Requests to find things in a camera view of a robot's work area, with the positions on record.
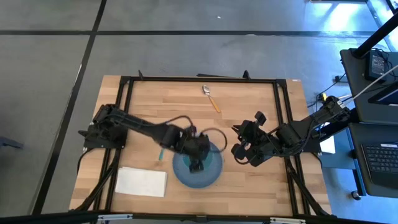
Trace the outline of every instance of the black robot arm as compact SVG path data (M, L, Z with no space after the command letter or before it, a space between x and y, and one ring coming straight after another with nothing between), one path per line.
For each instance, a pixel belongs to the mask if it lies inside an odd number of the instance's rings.
M272 156L287 157L302 152L309 142L319 142L321 136L315 130L317 127L326 122L347 120L349 109L338 98L329 96L319 111L301 121L284 123L269 133L259 128L266 122L266 117L258 111L255 118L256 121L244 120L241 125L233 126L241 143L235 144L231 152L240 164L258 166ZM246 162L239 161L245 157Z
M201 163L210 150L210 142L205 134L196 135L196 128L191 126L183 129L166 121L154 124L136 116L127 114L116 105L102 105L93 118L87 131L79 131L85 137L88 148L122 148L126 138L126 130L131 129L151 137L163 148L173 152L186 154L190 157L190 171L203 170Z

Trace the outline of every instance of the electronic device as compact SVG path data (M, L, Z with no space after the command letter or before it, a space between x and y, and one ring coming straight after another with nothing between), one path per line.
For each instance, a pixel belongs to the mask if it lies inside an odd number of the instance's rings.
M362 150L371 181L398 189L398 144L363 144Z
M381 55L382 52L378 50L371 50L366 54L366 66L364 77L366 80L374 81L388 71L388 64L386 59ZM383 77L378 83L384 83L387 77Z
M398 106L398 82L386 87L368 99L369 103Z

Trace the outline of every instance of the wooden tabletop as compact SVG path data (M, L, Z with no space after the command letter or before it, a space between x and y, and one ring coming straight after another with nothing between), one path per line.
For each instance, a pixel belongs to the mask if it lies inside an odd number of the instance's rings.
M120 76L105 76L99 91L94 113L102 104L114 103ZM220 107L217 113L209 98L201 90L206 84ZM300 80L287 80L293 117L301 120L308 116ZM282 89L279 90L287 121ZM129 113L153 123L185 114L191 117L198 130L209 127L221 129L228 138L228 147L222 154L223 172L219 179L204 189L191 189L179 182L172 169L173 153L165 151L159 161L160 146L151 138L133 131L128 132L126 147L122 150L120 167L162 170L168 173L165 197L145 197L115 193L112 211L168 214L208 215L292 215L289 191L282 158L273 157L258 167L242 166L235 162L231 148L238 143L231 129L244 119L255 120L262 111L267 121L262 127L270 131L278 126L274 92L271 84L263 83L202 83L202 82L134 82ZM178 120L174 124L188 126ZM210 140L223 145L223 137L209 132ZM73 191L70 208L79 206L98 181L103 160L103 149L95 149L82 160ZM311 154L301 154L305 183L317 202L327 212L330 205L319 161ZM108 186L101 200L104 207ZM303 212L300 192L296 186L298 208Z

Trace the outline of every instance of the spoon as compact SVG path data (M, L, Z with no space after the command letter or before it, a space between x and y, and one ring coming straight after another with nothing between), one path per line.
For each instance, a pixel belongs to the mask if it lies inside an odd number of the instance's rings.
M211 101L211 104L214 106L214 108L216 109L217 113L220 113L221 111L220 111L220 109L218 109L218 106L217 106L216 102L210 96L210 89L206 85L203 85L201 88L203 89L203 92L209 97L209 99Z

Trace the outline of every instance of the orange handle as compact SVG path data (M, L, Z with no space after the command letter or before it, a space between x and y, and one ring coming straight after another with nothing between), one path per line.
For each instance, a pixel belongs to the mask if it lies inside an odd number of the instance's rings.
M211 101L211 104L214 106L214 108L216 109L217 113L221 113L220 109L218 108L216 102L213 100L213 98L211 96L209 96L209 99Z

